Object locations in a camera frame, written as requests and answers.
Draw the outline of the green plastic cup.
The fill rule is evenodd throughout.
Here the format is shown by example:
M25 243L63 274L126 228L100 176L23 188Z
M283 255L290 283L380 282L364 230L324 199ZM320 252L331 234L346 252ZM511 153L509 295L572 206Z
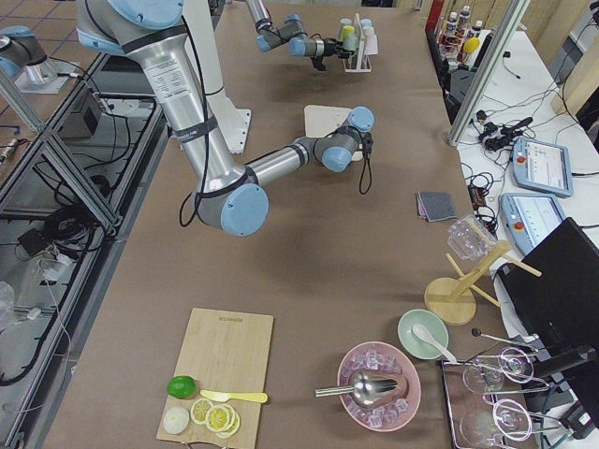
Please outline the green plastic cup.
M354 54L358 48L359 48L359 36L357 36L356 34L353 34L351 36L348 36L345 40L346 46L342 47L343 51L352 51L352 54Z

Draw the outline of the upper teach pendant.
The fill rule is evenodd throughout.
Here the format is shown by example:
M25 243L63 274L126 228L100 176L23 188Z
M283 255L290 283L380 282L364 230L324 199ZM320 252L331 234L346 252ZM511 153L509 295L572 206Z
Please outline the upper teach pendant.
M569 151L566 147L532 138L516 139L513 176L517 186L559 197L574 194Z

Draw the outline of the wooden glass stand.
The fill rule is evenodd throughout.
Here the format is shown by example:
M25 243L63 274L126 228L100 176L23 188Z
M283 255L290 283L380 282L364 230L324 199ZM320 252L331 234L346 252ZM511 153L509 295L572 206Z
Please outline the wooden glass stand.
M446 259L456 271L458 277L437 278L426 286L424 299L427 309L451 326L462 326L474 319L476 313L474 293L478 293L492 305L500 309L501 303L495 297L475 285L499 258L513 263L536 277L542 276L540 270L509 255L508 252L510 250L509 243L506 240L500 239L480 258L477 265L467 273L464 273L455 259L447 253Z

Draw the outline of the white cup rack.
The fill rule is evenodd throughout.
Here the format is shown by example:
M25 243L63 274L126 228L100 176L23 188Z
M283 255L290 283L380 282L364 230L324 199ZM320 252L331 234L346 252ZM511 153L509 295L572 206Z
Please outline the white cup rack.
M343 69L346 73L368 73L372 71L370 56L364 55L364 35L362 34L360 21L362 18L358 13L354 15L352 25L355 27L355 34L359 36L359 48L348 59L343 60Z

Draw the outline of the green lime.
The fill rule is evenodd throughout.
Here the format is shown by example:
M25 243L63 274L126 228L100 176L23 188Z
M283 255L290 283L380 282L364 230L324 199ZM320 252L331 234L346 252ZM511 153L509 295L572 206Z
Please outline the green lime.
M189 399L196 394L197 384L195 379L191 376L174 376L167 384L167 392L174 398Z

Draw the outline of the teach pendant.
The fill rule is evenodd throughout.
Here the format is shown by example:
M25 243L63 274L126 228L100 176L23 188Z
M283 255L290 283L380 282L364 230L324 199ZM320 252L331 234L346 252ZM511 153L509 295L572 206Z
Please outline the teach pendant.
M566 147L532 138L516 139L513 176L517 186L559 197L574 194L569 151Z
M552 194L506 193L500 198L506 227L519 251L526 255L566 218Z

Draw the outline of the aluminium frame post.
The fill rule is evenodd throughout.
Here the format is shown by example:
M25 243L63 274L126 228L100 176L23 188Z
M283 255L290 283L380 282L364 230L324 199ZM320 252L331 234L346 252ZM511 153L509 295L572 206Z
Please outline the aluminium frame post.
M483 93L492 79L495 69L503 58L507 44L517 30L530 3L530 0L512 0L509 3L507 11L488 45L481 66L476 71L457 117L447 134L447 142L450 146L458 146L469 121L475 114Z

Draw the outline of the yellow plastic cup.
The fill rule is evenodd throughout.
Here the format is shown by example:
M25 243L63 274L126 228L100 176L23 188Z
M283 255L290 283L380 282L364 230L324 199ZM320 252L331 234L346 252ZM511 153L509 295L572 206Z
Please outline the yellow plastic cup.
M355 27L351 24L344 25L340 32L340 40L345 40L348 36L351 36L355 33Z

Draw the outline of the white ceramic spoon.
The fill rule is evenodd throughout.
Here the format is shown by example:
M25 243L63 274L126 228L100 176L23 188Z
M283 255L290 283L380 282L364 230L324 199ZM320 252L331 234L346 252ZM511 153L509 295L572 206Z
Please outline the white ceramic spoon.
M440 352L440 354L452 364L457 364L457 358L443 346L431 333L430 331L422 324L414 324L412 326L412 333L420 340L428 343L433 346L436 350Z

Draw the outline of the lemon slices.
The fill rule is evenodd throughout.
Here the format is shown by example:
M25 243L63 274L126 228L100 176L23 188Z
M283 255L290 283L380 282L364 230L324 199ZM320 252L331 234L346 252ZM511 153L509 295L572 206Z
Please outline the lemon slices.
M195 424L205 426L222 439L235 435L241 426L241 418L232 406L215 403L207 398L196 400L189 412Z

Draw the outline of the bamboo cutting board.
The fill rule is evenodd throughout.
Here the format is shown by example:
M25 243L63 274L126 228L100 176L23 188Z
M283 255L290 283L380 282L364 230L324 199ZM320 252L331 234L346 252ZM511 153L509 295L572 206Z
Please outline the bamboo cutting board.
M199 389L262 392L273 321L274 318L266 314L194 308L174 374L194 378ZM178 435L171 435L159 427L156 438L167 442L203 442L230 448L254 448L261 406L239 400L233 400L231 404L241 417L241 426L227 440L193 422Z

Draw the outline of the lower wine glass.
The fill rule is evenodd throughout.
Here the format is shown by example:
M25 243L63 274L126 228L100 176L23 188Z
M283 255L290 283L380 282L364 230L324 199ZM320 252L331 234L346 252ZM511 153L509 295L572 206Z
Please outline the lower wine glass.
M532 430L532 418L524 407L508 398L460 420L460 435L474 448L514 448L514 443L528 440Z

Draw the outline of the black monitor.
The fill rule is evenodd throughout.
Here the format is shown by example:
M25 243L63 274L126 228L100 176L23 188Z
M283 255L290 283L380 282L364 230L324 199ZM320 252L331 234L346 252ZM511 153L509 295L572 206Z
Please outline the black monitor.
M499 270L499 277L525 329L549 352L548 360L536 364L535 374L563 374L597 424L598 249L567 218L523 262L542 275L509 265Z

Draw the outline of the upper wine glass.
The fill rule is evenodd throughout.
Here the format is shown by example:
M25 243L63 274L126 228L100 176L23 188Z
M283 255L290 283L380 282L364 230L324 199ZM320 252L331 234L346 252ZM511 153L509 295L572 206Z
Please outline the upper wine glass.
M498 392L506 380L526 384L532 377L532 360L516 347L505 347L497 355L477 356L462 374L466 388L477 394Z

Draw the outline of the white column mount base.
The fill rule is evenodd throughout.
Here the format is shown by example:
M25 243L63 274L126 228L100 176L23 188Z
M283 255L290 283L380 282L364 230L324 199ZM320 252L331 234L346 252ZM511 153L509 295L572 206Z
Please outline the white column mount base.
M183 16L194 41L202 69L204 87L212 112L233 154L244 151L252 112L238 109L226 94L207 0L185 1Z

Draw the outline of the metal ice scoop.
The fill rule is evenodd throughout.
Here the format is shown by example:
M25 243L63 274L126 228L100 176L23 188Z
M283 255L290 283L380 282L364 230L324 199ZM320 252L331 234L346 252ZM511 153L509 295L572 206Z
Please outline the metal ice scoop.
M403 375L363 369L351 374L348 385L317 388L314 395L323 398L348 394L359 407L371 409L388 403L394 396L403 397L407 389Z

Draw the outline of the cream rabbit tray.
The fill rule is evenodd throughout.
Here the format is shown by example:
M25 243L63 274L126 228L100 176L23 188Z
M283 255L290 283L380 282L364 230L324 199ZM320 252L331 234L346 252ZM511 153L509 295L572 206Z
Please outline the cream rabbit tray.
M304 121L314 159L330 171L343 172L373 128L374 115L365 107L309 105L304 108Z

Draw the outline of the clear glass mug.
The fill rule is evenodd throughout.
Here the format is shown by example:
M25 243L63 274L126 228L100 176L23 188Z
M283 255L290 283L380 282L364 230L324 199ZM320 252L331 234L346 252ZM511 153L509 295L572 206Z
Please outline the clear glass mug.
M497 239L473 214L467 214L448 228L447 244L462 260L478 260L487 255Z

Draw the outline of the pink bowl of ice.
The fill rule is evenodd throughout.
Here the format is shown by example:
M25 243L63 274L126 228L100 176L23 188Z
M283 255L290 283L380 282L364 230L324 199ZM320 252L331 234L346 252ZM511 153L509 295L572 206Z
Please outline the pink bowl of ice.
M347 413L376 432L405 427L420 405L415 366L401 350L381 341L363 342L349 350L338 368L337 385L351 388L341 395Z

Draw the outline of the lower teach pendant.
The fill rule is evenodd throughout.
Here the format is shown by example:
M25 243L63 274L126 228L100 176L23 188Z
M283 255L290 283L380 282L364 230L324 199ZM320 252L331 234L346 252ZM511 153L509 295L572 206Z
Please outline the lower teach pendant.
M566 218L552 194L506 193L500 198L506 227L519 251L526 255Z

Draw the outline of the pink plastic cup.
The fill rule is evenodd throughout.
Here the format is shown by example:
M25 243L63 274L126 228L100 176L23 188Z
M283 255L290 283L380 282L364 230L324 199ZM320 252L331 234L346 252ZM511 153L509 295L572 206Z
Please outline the pink plastic cup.
M364 55L372 56L378 54L377 35L366 35L364 37Z

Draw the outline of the grey folded cloth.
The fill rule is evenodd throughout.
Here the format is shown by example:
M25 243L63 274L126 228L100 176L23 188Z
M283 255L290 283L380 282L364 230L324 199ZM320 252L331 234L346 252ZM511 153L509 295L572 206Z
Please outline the grey folded cloth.
M457 212L451 194L444 192L416 193L418 216L429 223L457 218Z

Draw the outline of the yellow plastic knife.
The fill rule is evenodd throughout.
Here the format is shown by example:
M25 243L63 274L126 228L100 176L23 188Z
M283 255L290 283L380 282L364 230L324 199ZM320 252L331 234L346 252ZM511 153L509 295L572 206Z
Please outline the yellow plastic knife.
M203 398L207 398L216 402L228 402L231 400L241 400L253 403L266 403L269 396L264 392L219 392L206 389L200 389L199 394Z

